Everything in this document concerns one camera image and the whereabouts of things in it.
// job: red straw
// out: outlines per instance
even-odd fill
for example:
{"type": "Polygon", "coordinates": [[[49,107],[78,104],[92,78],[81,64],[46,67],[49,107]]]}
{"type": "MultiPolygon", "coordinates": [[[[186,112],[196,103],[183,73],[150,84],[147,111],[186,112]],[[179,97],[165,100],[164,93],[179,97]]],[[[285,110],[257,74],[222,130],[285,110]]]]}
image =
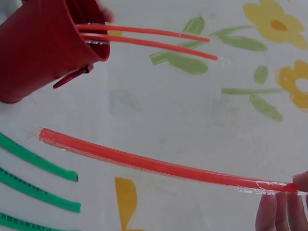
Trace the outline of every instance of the red straw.
{"type": "Polygon", "coordinates": [[[144,33],[144,34],[154,34],[154,35],[165,35],[171,37],[179,37],[185,39],[193,39],[202,42],[209,42],[210,39],[200,36],[182,34],[177,32],[165,31],[165,30],[156,30],[156,29],[146,29],[146,28],[136,28],[136,27],[127,27],[127,26],[110,26],[103,24],[80,24],[76,25],[77,29],[81,32],[102,32],[108,30],[116,30],[116,31],[126,31],[126,32],[136,32],[136,33],[144,33]]]}
{"type": "Polygon", "coordinates": [[[56,131],[49,130],[47,128],[42,129],[39,138],[44,143],[55,147],[64,148],[76,154],[114,163],[120,166],[136,168],[139,170],[145,170],[167,176],[262,191],[270,190],[291,193],[298,192],[295,185],[292,183],[239,177],[192,167],[175,165],[172,163],[154,160],[147,157],[103,147],[94,143],[82,141],[58,133],[56,131]]]}
{"type": "Polygon", "coordinates": [[[218,57],[212,54],[207,54],[207,53],[203,53],[200,51],[187,49],[185,47],[165,44],[161,42],[147,41],[147,40],[142,40],[142,39],[127,38],[127,37],[120,37],[120,36],[111,36],[111,35],[105,36],[101,34],[92,34],[92,33],[81,33],[81,35],[85,40],[130,43],[130,44],[136,44],[136,45],[142,45],[142,46],[148,46],[148,47],[156,47],[156,48],[166,49],[170,51],[192,54],[192,55],[196,55],[196,56],[206,58],[206,59],[218,60],[218,57]]]}

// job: table surface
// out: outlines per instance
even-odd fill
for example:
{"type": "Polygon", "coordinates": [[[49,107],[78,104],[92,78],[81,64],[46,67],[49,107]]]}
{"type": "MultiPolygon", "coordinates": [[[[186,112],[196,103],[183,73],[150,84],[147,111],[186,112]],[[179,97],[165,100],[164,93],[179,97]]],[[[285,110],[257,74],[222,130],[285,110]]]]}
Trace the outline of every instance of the table surface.
{"type": "Polygon", "coordinates": [[[0,167],[82,204],[81,213],[72,214],[0,184],[5,198],[0,212],[61,230],[253,230],[260,195],[92,160],[43,144],[38,135],[49,128],[175,164],[290,182],[308,162],[308,74],[301,74],[308,71],[308,3],[268,0],[270,18],[262,14],[264,2],[105,1],[116,13],[115,25],[182,31],[199,18],[206,37],[237,28],[194,47],[218,61],[112,43],[110,59],[90,74],[57,90],[43,87],[17,104],[0,104],[2,133],[77,171],[79,182],[59,179],[3,150],[0,167]],[[121,195],[124,202],[117,201],[121,195]]]}

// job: red cup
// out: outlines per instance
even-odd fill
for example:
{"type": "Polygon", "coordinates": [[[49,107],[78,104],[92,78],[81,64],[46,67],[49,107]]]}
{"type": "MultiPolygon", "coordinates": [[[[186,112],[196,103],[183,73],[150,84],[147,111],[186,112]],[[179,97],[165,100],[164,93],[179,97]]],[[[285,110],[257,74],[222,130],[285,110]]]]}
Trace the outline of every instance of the red cup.
{"type": "Polygon", "coordinates": [[[0,101],[16,103],[106,61],[110,46],[86,44],[75,27],[86,23],[105,24],[96,0],[28,0],[11,15],[0,25],[0,101]]]}

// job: fingertip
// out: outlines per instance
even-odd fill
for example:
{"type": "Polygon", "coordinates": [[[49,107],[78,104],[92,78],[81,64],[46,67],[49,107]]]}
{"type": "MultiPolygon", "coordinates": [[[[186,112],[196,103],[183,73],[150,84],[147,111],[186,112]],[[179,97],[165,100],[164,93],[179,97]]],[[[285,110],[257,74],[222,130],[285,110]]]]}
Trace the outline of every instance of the fingertip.
{"type": "Polygon", "coordinates": [[[272,230],[275,227],[277,200],[275,195],[263,195],[256,216],[256,230],[272,230]]]}
{"type": "Polygon", "coordinates": [[[308,192],[308,171],[293,176],[293,184],[303,192],[308,192]]]}
{"type": "Polygon", "coordinates": [[[288,221],[291,230],[308,230],[304,205],[301,196],[288,194],[288,221]]]}
{"type": "Polygon", "coordinates": [[[114,20],[115,20],[115,14],[109,10],[108,8],[104,8],[102,10],[102,13],[103,13],[103,16],[104,16],[104,19],[106,22],[108,23],[113,23],[114,20]]]}

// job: finger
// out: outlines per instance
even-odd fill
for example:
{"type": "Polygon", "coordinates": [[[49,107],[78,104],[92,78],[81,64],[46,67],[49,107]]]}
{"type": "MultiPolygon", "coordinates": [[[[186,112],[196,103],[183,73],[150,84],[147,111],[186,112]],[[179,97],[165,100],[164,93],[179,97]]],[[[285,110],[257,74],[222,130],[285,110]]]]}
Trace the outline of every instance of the finger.
{"type": "Polygon", "coordinates": [[[276,208],[277,200],[274,195],[261,197],[256,217],[256,231],[276,231],[276,208]]]}
{"type": "Polygon", "coordinates": [[[102,14],[104,16],[104,19],[108,23],[112,23],[115,20],[115,14],[112,10],[110,10],[105,4],[100,4],[100,8],[102,11],[102,14]]]}
{"type": "Polygon", "coordinates": [[[287,196],[288,220],[292,231],[307,231],[308,223],[305,216],[304,206],[301,196],[289,194],[287,196]]]}
{"type": "Polygon", "coordinates": [[[277,210],[276,210],[276,230],[277,231],[289,231],[287,220],[287,199],[284,193],[276,195],[277,210]]]}
{"type": "Polygon", "coordinates": [[[293,177],[293,184],[300,191],[308,192],[308,171],[293,177]]]}

